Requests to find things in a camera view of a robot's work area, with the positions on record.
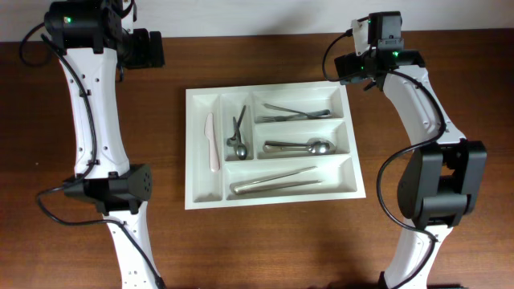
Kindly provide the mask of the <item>steel fork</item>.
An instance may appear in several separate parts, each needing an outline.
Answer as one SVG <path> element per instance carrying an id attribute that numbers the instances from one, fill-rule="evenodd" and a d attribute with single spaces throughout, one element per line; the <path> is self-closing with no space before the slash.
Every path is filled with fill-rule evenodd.
<path id="1" fill-rule="evenodd" d="M 270 123 L 270 122 L 284 122 L 284 121 L 296 121 L 296 120 L 318 120 L 331 118 L 332 113 L 329 110 L 321 110 L 313 112 L 311 116 L 303 114 L 293 114 L 289 116 L 258 116 L 256 118 L 257 123 Z"/>
<path id="2" fill-rule="evenodd" d="M 312 114 L 312 113 L 308 113 L 308 112 L 301 112 L 301 111 L 297 111 L 297 110 L 293 110 L 293 109 L 289 109 L 289 108 L 282 108 L 282 107 L 278 107 L 278 106 L 275 106 L 272 104 L 263 104 L 263 106 L 265 108 L 276 110 L 276 111 L 281 111 L 281 112 L 294 112 L 295 114 L 299 114 L 301 116 L 306 116 L 310 120 L 325 119 L 325 118 L 329 118 L 330 116 L 332 116 L 331 114 L 316 115 L 316 114 Z"/>

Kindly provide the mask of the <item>pink plastic knife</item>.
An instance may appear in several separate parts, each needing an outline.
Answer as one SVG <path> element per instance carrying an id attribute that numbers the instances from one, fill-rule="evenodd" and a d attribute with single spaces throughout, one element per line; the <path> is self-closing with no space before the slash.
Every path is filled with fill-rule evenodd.
<path id="1" fill-rule="evenodd" d="M 204 125 L 204 135 L 208 141 L 208 157 L 210 170 L 213 173 L 216 173 L 220 170 L 220 160 L 214 131 L 214 114 L 212 112 L 209 112 L 206 116 L 206 121 Z"/>

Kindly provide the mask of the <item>small steel teaspoon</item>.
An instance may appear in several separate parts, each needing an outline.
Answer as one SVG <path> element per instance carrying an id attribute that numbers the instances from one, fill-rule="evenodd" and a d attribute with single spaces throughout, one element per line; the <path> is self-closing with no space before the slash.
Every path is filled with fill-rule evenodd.
<path id="1" fill-rule="evenodd" d="M 236 122 L 236 119 L 233 118 L 234 128 L 235 128 L 235 122 Z M 234 146 L 234 148 L 235 148 L 235 154 L 239 160 L 245 160 L 247 158 L 247 147 L 243 142 L 236 144 Z"/>
<path id="2" fill-rule="evenodd" d="M 226 140 L 226 144 L 229 147 L 234 147 L 236 144 L 241 143 L 241 132 L 240 132 L 240 126 L 243 122 L 243 117 L 246 111 L 246 105 L 243 105 L 242 111 L 239 114 L 239 118 L 235 122 L 235 132 L 234 135 Z"/>

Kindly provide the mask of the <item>steel serving tongs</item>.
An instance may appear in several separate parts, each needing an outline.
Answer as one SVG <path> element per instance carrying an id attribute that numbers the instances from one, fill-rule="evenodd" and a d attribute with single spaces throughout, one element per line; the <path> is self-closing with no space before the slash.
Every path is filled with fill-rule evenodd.
<path id="1" fill-rule="evenodd" d="M 275 189 L 286 189 L 290 187 L 302 186 L 302 185 L 313 185 L 320 183 L 319 180 L 310 180 L 310 181 L 283 181 L 276 182 L 276 180 L 292 177 L 295 175 L 299 175 L 302 173 L 306 173 L 316 169 L 316 166 L 311 166 L 302 169 L 295 169 L 286 173 L 279 173 L 275 175 L 270 175 L 266 177 L 257 178 L 250 181 L 238 182 L 230 184 L 230 191 L 235 195 L 244 195 L 250 193 L 261 193 L 265 191 L 275 190 Z"/>

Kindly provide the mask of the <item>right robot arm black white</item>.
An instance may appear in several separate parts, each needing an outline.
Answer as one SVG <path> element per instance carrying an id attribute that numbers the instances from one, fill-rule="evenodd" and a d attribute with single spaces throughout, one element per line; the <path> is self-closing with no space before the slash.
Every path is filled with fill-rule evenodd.
<path id="1" fill-rule="evenodd" d="M 443 241 L 477 202 L 487 160 L 484 144 L 458 130 L 435 95 L 419 51 L 407 50 L 398 11 L 354 19 L 344 33 L 355 51 L 334 60 L 342 85 L 369 81 L 396 109 L 410 146 L 390 156 L 377 173 L 377 199 L 383 205 L 382 177 L 399 157 L 410 160 L 398 182 L 402 228 L 393 260 L 382 271 L 380 288 L 425 288 Z"/>

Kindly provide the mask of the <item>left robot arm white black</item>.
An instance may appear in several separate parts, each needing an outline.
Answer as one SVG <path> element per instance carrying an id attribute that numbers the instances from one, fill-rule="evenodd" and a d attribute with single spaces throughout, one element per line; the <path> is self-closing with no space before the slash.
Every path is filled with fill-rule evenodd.
<path id="1" fill-rule="evenodd" d="M 73 177 L 61 191 L 90 203 L 112 236 L 124 288 L 163 288 L 146 221 L 153 180 L 130 163 L 116 104 L 125 69 L 163 67 L 161 33 L 134 28 L 133 1 L 57 1 L 44 17 L 43 41 L 67 78 L 75 127 Z"/>

